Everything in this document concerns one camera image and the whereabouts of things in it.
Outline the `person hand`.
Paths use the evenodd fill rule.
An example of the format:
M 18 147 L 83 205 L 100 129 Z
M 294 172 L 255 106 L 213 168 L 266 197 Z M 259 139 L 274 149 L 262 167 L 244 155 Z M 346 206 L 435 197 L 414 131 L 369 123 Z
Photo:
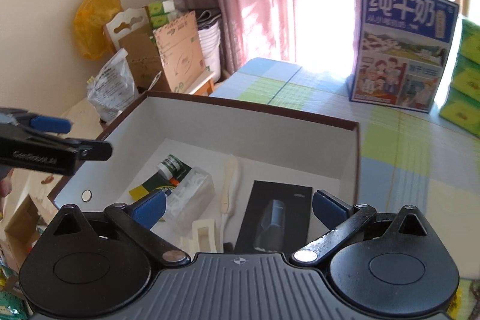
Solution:
M 13 169 L 10 168 L 9 166 L 1 166 L 1 174 L 0 174 L 1 210 L 3 210 L 5 199 L 11 193 L 11 190 L 12 190 L 12 184 L 11 184 L 12 173 L 13 173 Z

